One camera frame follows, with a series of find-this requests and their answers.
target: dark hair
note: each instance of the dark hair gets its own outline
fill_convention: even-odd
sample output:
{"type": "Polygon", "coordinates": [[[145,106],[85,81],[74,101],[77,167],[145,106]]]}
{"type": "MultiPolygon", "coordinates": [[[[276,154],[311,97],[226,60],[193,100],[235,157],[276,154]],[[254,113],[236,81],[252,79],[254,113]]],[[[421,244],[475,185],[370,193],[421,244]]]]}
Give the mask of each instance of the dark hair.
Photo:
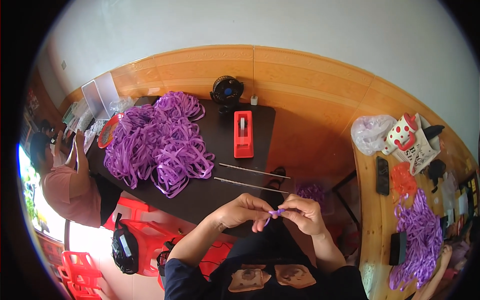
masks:
{"type": "Polygon", "coordinates": [[[35,132],[30,142],[30,161],[35,171],[39,171],[41,158],[45,160],[45,148],[50,144],[50,138],[43,132],[35,132]]]}
{"type": "Polygon", "coordinates": [[[46,130],[47,132],[52,129],[52,126],[50,125],[50,122],[47,119],[43,119],[40,122],[40,126],[38,127],[41,132],[44,132],[46,130]]]}

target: metal chopstick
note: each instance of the metal chopstick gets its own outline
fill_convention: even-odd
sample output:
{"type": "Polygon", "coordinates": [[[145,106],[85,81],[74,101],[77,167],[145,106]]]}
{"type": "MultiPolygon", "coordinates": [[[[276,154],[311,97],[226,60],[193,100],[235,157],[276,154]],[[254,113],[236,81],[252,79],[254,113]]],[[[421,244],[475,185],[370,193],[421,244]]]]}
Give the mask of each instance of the metal chopstick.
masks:
{"type": "Polygon", "coordinates": [[[251,185],[251,184],[247,184],[247,183],[241,183],[241,182],[237,182],[237,181],[233,181],[233,180],[228,180],[228,179],[224,179],[224,178],[213,177],[213,179],[220,180],[220,181],[223,181],[223,182],[228,182],[228,183],[233,183],[233,184],[248,186],[248,187],[251,187],[251,188],[256,188],[256,189],[261,189],[261,190],[266,190],[266,191],[272,191],[272,192],[282,192],[282,193],[288,194],[288,192],[285,192],[285,191],[273,190],[273,189],[264,188],[264,187],[261,187],[261,186],[251,185]]]}
{"type": "Polygon", "coordinates": [[[227,165],[227,164],[223,164],[223,163],[218,163],[218,164],[221,165],[221,166],[224,166],[224,167],[228,167],[228,168],[234,168],[234,169],[248,171],[248,172],[254,172],[254,173],[259,173],[259,174],[264,174],[264,175],[270,175],[270,176],[276,176],[276,177],[290,179],[290,177],[287,177],[287,176],[282,176],[282,175],[277,175],[277,174],[272,174],[272,173],[266,173],[266,172],[257,171],[257,170],[240,168],[240,167],[237,167],[237,166],[227,165]]]}

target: orange mesh bag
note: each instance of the orange mesh bag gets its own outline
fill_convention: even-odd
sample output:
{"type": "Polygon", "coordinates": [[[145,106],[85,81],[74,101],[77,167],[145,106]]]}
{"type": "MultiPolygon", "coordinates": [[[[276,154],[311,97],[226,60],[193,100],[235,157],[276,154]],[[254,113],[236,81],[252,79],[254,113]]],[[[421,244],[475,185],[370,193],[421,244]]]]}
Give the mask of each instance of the orange mesh bag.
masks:
{"type": "Polygon", "coordinates": [[[415,195],[417,192],[417,181],[415,177],[410,174],[410,163],[403,162],[394,166],[391,172],[393,189],[397,191],[400,196],[409,194],[415,195]]]}

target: black fan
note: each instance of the black fan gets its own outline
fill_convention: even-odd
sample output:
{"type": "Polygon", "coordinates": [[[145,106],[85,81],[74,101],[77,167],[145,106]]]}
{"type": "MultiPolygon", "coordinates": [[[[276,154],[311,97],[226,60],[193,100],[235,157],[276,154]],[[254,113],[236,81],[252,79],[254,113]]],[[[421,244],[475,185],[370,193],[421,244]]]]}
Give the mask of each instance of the black fan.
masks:
{"type": "Polygon", "coordinates": [[[221,105],[218,111],[221,114],[235,110],[243,93],[243,83],[232,76],[222,76],[215,80],[210,96],[213,102],[221,105]]]}

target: pink shirt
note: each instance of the pink shirt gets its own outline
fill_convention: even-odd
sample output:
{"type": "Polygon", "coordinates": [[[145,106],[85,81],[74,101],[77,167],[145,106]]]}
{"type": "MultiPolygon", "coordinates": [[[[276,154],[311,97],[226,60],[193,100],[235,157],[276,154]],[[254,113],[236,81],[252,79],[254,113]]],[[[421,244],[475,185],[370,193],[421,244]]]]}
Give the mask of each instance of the pink shirt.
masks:
{"type": "Polygon", "coordinates": [[[100,227],[100,203],[95,180],[81,196],[70,198],[70,176],[77,171],[67,166],[52,168],[40,178],[40,188],[47,203],[61,217],[85,226],[100,227]]]}

